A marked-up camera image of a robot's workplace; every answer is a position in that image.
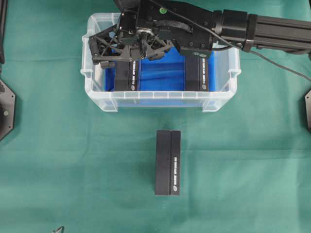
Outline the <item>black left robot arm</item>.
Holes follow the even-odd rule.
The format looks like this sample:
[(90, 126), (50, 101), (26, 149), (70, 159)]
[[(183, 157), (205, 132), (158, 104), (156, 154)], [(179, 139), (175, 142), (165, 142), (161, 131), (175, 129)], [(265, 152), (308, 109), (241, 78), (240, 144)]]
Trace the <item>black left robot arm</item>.
[(0, 63), (5, 63), (4, 58), (4, 30), (6, 22), (6, 12), (7, 12), (8, 0), (0, 0)]

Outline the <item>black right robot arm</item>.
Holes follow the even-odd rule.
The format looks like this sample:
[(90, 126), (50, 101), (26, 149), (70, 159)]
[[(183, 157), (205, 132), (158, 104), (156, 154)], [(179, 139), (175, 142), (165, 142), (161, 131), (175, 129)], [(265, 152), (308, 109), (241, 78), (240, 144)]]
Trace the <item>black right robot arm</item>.
[(209, 11), (173, 0), (118, 0), (118, 22), (89, 38), (92, 62), (162, 59), (171, 48), (180, 55), (209, 57), (221, 49), (252, 48), (310, 54), (311, 24), (235, 10)]

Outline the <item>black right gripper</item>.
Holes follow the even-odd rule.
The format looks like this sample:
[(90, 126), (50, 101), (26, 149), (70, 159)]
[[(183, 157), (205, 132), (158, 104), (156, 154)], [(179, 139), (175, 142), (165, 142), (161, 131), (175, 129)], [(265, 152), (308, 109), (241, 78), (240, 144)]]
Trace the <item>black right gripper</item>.
[(94, 64), (113, 68), (115, 62), (149, 61), (165, 57), (173, 46), (170, 40), (160, 39), (149, 29), (136, 29), (134, 12), (121, 13), (118, 23), (89, 37)]

